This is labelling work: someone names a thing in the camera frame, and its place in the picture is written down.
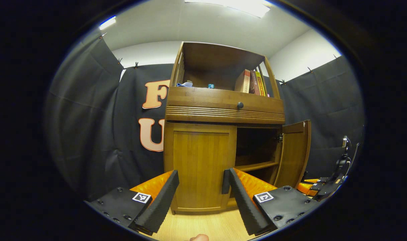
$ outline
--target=wooden cabinet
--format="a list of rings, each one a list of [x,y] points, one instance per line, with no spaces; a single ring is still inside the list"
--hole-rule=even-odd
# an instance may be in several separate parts
[[[223,171],[234,167],[236,126],[165,124],[165,169],[178,170],[180,185],[173,211],[225,209],[229,194],[221,194]]]
[[[264,64],[274,96],[234,91],[244,69]],[[192,81],[193,87],[177,87]],[[265,56],[243,49],[183,42],[167,94],[165,171],[178,170],[173,213],[235,206],[221,194],[223,171],[235,167],[275,186],[296,186],[306,168],[310,121],[285,124],[283,101]]]

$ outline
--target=white ceiling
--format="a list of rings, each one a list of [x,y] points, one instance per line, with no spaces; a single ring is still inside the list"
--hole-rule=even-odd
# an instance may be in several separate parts
[[[159,41],[215,43],[246,49],[268,58],[310,29],[272,6],[262,18],[224,6],[148,0],[116,16],[102,30],[111,50]]]

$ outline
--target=ceiling light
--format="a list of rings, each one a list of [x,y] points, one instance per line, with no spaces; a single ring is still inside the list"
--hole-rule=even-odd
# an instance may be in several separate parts
[[[100,30],[103,30],[105,28],[107,28],[108,26],[114,24],[116,22],[116,17],[112,17],[109,20],[106,20],[105,22],[101,23],[101,25],[99,26]]]
[[[267,2],[264,0],[184,0],[184,2],[221,5],[249,13],[259,18],[263,17],[270,10],[266,6]]]

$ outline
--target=wooden floor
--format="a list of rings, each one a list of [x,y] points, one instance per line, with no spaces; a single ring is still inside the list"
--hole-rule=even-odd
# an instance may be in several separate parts
[[[158,233],[154,233],[151,238],[161,241],[189,241],[198,234],[208,235],[210,241],[245,241],[255,238],[255,235],[246,233],[238,209],[211,215],[172,215],[169,210]]]

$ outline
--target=orange letter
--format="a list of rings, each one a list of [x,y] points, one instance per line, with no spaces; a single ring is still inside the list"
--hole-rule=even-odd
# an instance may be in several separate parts
[[[157,108],[162,105],[162,102],[158,100],[158,96],[161,99],[166,98],[166,94],[168,92],[166,87],[169,87],[170,80],[162,80],[162,81],[155,81],[155,82],[148,82],[145,84],[147,87],[147,97],[145,98],[145,103],[142,104],[143,109],[151,109]]]
[[[162,126],[162,141],[159,144],[151,141],[151,127],[154,125],[154,120],[149,118],[141,118],[138,120],[139,126],[139,138],[141,145],[150,151],[163,151],[163,130],[165,128],[165,119],[159,120],[159,125]]]

